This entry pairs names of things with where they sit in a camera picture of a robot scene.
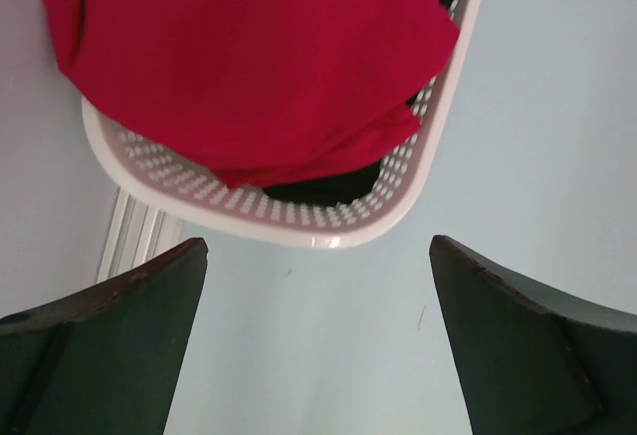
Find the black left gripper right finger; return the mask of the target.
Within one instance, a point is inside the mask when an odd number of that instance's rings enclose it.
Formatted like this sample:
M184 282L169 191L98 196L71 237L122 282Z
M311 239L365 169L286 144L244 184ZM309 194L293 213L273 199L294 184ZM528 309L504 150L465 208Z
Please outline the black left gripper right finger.
M429 256L475 434L633 434L636 318L448 237Z

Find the red polo shirt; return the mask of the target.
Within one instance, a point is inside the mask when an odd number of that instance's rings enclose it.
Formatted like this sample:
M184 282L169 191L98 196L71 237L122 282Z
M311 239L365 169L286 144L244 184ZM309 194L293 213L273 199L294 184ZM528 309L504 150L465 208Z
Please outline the red polo shirt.
M438 0L43 0L102 114L229 186L342 174L419 128L459 37Z

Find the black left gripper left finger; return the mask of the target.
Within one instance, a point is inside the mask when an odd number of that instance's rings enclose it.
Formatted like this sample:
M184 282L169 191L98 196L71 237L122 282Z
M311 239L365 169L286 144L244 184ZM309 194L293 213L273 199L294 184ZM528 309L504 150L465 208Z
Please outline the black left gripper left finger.
M4 434L161 434L207 270L191 238L1 320Z

